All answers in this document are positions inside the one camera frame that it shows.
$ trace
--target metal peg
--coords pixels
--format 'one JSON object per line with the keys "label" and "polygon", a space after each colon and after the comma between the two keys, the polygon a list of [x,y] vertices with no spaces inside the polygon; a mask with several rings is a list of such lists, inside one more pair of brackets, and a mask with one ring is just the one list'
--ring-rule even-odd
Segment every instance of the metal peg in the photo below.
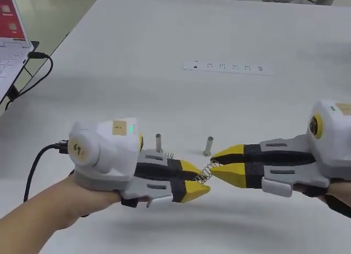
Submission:
{"label": "metal peg", "polygon": [[162,142],[161,142],[161,135],[158,133],[156,134],[156,151],[158,153],[162,153]]}
{"label": "metal peg", "polygon": [[209,157],[211,155],[212,143],[213,143],[213,137],[210,136],[210,137],[207,138],[206,148],[203,151],[203,155],[205,157]]}

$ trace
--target outlet socket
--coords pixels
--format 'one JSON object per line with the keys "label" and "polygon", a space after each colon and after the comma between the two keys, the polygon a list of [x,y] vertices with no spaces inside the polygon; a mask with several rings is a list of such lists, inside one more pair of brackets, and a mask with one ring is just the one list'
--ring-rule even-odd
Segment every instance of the outlet socket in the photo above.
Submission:
{"label": "outlet socket", "polygon": [[214,61],[185,61],[183,63],[184,70],[198,70],[209,72],[226,72],[237,74],[251,74],[272,76],[273,73],[264,65],[243,65],[231,62],[214,62]]}

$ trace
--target laptop keyboard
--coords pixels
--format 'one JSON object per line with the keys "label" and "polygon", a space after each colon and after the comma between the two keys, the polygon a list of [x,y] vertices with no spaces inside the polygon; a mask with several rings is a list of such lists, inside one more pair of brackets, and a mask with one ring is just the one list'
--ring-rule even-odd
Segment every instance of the laptop keyboard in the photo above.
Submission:
{"label": "laptop keyboard", "polygon": [[6,75],[10,73],[11,69],[16,66],[19,61],[23,60],[23,53],[23,50],[0,50],[0,78],[6,77]]}

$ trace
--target laptop screen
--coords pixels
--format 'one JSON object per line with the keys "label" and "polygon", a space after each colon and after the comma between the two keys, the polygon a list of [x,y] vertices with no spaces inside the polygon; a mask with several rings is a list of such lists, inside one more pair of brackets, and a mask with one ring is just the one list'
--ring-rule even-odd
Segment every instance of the laptop screen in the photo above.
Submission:
{"label": "laptop screen", "polygon": [[0,0],[0,38],[25,39],[13,0]]}

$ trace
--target spring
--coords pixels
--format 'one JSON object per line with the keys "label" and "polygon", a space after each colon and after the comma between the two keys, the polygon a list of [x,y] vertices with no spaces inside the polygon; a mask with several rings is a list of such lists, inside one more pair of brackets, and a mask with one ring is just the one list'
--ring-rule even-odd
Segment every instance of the spring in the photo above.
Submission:
{"label": "spring", "polygon": [[163,152],[163,157],[165,157],[167,159],[173,159],[174,158],[174,153]]}
{"label": "spring", "polygon": [[194,180],[200,184],[205,184],[211,177],[211,169],[220,166],[219,162],[211,161],[204,169],[202,169],[201,173],[198,174]]}

